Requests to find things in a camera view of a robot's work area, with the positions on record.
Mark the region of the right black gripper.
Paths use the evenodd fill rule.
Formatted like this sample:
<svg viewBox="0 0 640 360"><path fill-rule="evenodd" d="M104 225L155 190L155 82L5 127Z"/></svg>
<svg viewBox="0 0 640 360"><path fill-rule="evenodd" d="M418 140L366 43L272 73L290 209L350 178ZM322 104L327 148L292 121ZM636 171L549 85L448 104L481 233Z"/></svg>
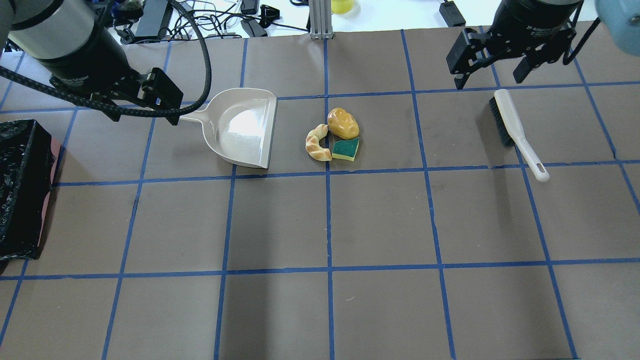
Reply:
<svg viewBox="0 0 640 360"><path fill-rule="evenodd" d="M549 28L501 22L485 33L464 28L446 55L446 64L454 76L455 88L461 91L482 62L522 57L512 73L515 82L522 84L542 63L560 60L575 36L576 30L569 22Z"/></svg>

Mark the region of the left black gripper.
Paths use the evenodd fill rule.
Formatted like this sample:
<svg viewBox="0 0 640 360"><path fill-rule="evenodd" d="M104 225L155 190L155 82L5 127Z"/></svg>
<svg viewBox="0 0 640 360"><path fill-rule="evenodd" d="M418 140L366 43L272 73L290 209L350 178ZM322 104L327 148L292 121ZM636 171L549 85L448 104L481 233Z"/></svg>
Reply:
<svg viewBox="0 0 640 360"><path fill-rule="evenodd" d="M50 66L50 84L60 92L77 96L75 105L103 113L113 122L121 120L114 100L127 101L156 112L180 109L184 93L158 67L140 73L124 66L75 68Z"/></svg>

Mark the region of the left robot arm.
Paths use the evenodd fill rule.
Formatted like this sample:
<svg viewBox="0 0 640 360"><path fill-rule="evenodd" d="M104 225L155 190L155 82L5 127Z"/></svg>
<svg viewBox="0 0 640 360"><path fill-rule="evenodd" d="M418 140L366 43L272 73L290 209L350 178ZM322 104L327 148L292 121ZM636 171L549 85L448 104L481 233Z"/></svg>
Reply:
<svg viewBox="0 0 640 360"><path fill-rule="evenodd" d="M140 73L82 0L5 0L7 38L50 71L49 85L1 68L3 78L78 107L179 123L183 92L162 69Z"/></svg>

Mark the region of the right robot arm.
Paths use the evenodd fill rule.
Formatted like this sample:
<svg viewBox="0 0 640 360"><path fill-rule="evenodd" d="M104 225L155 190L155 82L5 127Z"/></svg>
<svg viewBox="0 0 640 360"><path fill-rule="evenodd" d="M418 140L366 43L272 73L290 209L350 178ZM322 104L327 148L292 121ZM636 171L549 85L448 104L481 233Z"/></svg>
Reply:
<svg viewBox="0 0 640 360"><path fill-rule="evenodd" d="M579 43L573 46L582 0L501 1L487 32L464 28L446 55L455 88L463 89L471 74L499 60L520 60L513 71L517 84L544 63L561 61L568 65L599 24L608 28L621 51L638 56L640 3L637 0L597 0L594 4L597 17Z"/></svg>

